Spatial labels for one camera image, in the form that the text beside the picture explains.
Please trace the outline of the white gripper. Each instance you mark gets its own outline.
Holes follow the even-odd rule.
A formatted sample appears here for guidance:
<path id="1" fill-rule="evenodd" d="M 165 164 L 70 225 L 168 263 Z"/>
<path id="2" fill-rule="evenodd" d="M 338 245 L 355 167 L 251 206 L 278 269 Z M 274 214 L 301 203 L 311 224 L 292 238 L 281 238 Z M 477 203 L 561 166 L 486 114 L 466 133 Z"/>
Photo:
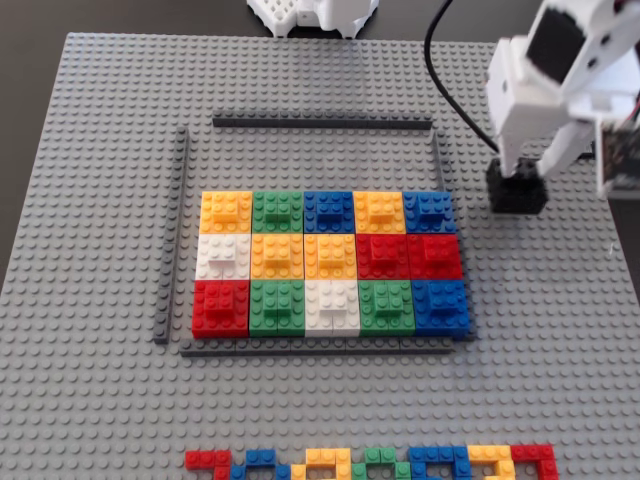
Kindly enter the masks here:
<path id="1" fill-rule="evenodd" d="M 567 98 L 570 84 L 557 81 L 527 56 L 529 40 L 502 38 L 487 71 L 486 94 L 494 133 L 499 135 L 504 178 L 517 170 L 526 135 L 556 130 L 538 162 L 540 175 L 557 175 L 584 153 L 594 139 L 591 122 L 572 122 Z"/>

